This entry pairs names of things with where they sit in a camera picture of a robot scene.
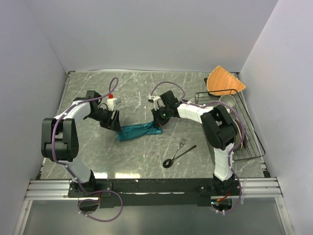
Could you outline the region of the teal satin napkin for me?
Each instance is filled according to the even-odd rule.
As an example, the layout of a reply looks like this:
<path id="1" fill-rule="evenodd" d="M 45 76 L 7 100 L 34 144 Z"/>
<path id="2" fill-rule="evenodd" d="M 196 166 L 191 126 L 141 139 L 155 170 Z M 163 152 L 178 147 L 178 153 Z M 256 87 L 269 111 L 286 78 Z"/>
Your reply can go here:
<path id="1" fill-rule="evenodd" d="M 130 141 L 147 135 L 162 134 L 161 127 L 154 127 L 153 122 L 126 125 L 121 127 L 122 132 L 116 132 L 119 141 Z"/>

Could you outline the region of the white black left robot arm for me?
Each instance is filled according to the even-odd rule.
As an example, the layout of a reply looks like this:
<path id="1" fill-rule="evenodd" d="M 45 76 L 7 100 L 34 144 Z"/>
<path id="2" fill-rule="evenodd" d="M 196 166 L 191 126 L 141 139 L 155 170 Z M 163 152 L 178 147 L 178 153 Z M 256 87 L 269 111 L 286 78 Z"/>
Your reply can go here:
<path id="1" fill-rule="evenodd" d="M 120 99 L 108 94 L 106 107 L 102 108 L 102 96 L 96 91 L 87 91 L 85 97 L 77 97 L 72 104 L 54 118 L 45 118 L 42 122 L 41 153 L 52 162 L 62 165 L 72 176 L 75 187 L 86 197 L 97 191 L 94 173 L 78 156 L 79 140 L 77 125 L 87 119 L 99 122 L 102 128 L 122 132 L 119 111 L 115 106 Z"/>

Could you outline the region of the silver fork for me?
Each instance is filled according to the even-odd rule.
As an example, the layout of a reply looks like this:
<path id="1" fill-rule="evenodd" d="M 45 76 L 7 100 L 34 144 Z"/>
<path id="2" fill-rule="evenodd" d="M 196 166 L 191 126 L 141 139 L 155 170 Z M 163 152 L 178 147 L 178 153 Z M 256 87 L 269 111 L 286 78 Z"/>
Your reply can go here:
<path id="1" fill-rule="evenodd" d="M 175 156 L 177 155 L 178 151 L 185 145 L 185 143 L 186 143 L 186 138 L 182 138 L 179 141 L 179 146 L 178 146 L 177 150 L 175 151 L 174 155 L 171 157 L 171 160 L 173 160 L 175 158 Z"/>

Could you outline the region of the black spoon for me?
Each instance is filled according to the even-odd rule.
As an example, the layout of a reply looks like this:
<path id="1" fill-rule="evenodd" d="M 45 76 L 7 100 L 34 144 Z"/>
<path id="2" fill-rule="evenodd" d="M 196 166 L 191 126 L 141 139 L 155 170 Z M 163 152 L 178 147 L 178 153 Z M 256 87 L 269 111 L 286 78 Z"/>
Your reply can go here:
<path id="1" fill-rule="evenodd" d="M 174 160 L 176 160 L 176 159 L 182 157 L 184 154 L 190 152 L 191 150 L 195 149 L 196 147 L 197 147 L 197 145 L 193 145 L 192 147 L 190 147 L 189 149 L 187 149 L 186 151 L 184 151 L 184 152 L 181 153 L 180 155 L 178 155 L 178 156 L 175 155 L 175 156 L 173 156 L 173 157 L 170 158 L 170 159 L 166 159 L 166 160 L 163 162 L 162 166 L 163 166 L 164 168 L 170 168 L 170 167 L 173 165 Z"/>

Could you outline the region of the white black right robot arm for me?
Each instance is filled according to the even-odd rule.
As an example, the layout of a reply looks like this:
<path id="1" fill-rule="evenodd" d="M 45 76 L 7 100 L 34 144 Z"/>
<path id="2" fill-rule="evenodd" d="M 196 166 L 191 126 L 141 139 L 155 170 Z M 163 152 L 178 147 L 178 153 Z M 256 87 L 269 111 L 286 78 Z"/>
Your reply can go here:
<path id="1" fill-rule="evenodd" d="M 235 180 L 232 155 L 239 129 L 226 107 L 222 104 L 206 107 L 184 99 L 179 101 L 171 90 L 160 96 L 149 95 L 148 101 L 154 105 L 154 127 L 164 126 L 170 118 L 189 119 L 202 125 L 207 144 L 214 155 L 212 187 L 219 195 L 227 194 Z"/>

